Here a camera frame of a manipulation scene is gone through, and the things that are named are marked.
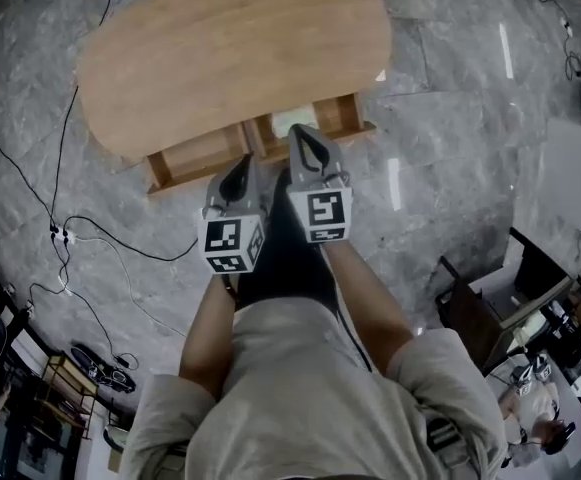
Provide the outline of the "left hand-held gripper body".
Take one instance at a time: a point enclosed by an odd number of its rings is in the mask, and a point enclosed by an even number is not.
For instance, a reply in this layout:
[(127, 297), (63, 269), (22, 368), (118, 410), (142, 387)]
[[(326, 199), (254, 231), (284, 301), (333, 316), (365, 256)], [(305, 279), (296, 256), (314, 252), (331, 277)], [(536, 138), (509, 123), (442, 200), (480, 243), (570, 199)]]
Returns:
[(214, 275), (254, 271), (265, 241), (266, 217), (264, 205), (243, 209), (207, 204), (201, 210), (199, 252)]

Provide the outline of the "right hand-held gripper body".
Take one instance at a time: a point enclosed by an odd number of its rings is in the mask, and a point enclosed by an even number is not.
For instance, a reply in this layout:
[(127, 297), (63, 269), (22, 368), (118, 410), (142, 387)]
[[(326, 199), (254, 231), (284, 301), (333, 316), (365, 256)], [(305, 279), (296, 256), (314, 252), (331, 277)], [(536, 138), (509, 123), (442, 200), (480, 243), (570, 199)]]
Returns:
[(353, 191), (346, 172), (311, 184), (291, 184), (287, 194), (308, 243), (336, 242), (349, 237)]

